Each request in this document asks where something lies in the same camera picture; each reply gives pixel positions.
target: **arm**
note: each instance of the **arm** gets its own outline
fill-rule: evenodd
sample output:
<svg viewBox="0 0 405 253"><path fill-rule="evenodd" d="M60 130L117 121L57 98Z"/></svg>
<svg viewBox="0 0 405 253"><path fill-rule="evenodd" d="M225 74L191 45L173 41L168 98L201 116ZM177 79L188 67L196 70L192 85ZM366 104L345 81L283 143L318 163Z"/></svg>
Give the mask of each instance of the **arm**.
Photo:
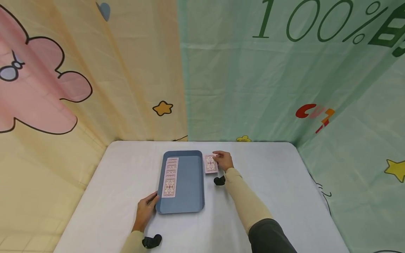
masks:
<svg viewBox="0 0 405 253"><path fill-rule="evenodd" d="M249 236L253 253L296 253L281 226L270 211L249 188L232 162L230 153L214 151L221 169L225 171L225 188L235 203L236 211Z"/></svg>
<svg viewBox="0 0 405 253"><path fill-rule="evenodd" d="M143 232L151 219L155 205L159 200L158 192L154 192L138 203L136 219L132 232L127 237L120 253L145 253L146 248L142 244Z"/></svg>
<svg viewBox="0 0 405 253"><path fill-rule="evenodd" d="M145 253L146 248L142 244L143 233L141 231L133 231L127 237L121 253Z"/></svg>
<svg viewBox="0 0 405 253"><path fill-rule="evenodd" d="M258 221L273 218L267 207L243 180L239 171L235 168L227 169L225 179L225 188L235 203L236 211L247 234Z"/></svg>

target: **blue tray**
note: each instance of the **blue tray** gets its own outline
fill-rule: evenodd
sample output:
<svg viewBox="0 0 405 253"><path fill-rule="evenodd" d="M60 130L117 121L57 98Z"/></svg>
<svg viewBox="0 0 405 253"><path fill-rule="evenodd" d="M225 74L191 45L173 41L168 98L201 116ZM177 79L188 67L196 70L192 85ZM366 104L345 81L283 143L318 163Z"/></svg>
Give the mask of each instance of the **blue tray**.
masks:
<svg viewBox="0 0 405 253"><path fill-rule="evenodd" d="M198 150L168 151L163 155L158 195L162 196L164 169L169 157L178 157L176 197L161 198L156 210L161 214L196 213L204 208L203 154Z"/></svg>

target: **white table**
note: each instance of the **white table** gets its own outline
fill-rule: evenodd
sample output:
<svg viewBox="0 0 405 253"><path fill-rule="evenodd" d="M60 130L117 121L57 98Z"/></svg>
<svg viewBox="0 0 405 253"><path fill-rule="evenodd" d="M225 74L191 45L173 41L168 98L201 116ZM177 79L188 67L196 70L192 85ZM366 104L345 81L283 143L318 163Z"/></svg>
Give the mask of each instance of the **white table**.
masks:
<svg viewBox="0 0 405 253"><path fill-rule="evenodd" d="M162 157L171 150L231 153L235 167L299 253L348 253L296 148L286 142L113 142L105 152L54 253L118 253L137 202L158 189ZM161 234L152 252L251 252L225 187L204 178L199 213L160 215L145 236Z"/></svg>

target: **pink patterned card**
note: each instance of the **pink patterned card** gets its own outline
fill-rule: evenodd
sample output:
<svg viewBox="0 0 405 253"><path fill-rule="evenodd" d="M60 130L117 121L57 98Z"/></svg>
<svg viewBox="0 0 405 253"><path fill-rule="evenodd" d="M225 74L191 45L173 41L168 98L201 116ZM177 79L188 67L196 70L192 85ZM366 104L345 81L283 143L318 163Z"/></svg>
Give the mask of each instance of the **pink patterned card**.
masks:
<svg viewBox="0 0 405 253"><path fill-rule="evenodd" d="M164 169L162 198L176 197L177 168L179 165L178 157L169 157L166 160Z"/></svg>
<svg viewBox="0 0 405 253"><path fill-rule="evenodd" d="M213 156L216 155L215 154L204 155L205 174L218 172L218 164L212 158Z"/></svg>

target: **fabric backdrop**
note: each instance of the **fabric backdrop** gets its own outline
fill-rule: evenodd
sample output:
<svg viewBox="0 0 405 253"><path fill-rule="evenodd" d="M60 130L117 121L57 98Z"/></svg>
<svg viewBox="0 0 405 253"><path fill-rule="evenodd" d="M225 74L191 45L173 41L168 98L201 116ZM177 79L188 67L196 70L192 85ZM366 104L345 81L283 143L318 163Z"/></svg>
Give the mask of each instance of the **fabric backdrop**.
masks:
<svg viewBox="0 0 405 253"><path fill-rule="evenodd" d="M187 135L176 3L0 4L0 252L52 252L112 141Z"/></svg>
<svg viewBox="0 0 405 253"><path fill-rule="evenodd" d="M404 12L0 0L0 253L52 252L112 141L188 139L293 143L351 252L405 253Z"/></svg>
<svg viewBox="0 0 405 253"><path fill-rule="evenodd" d="M404 252L405 1L178 10L189 140L293 143L351 252Z"/></svg>

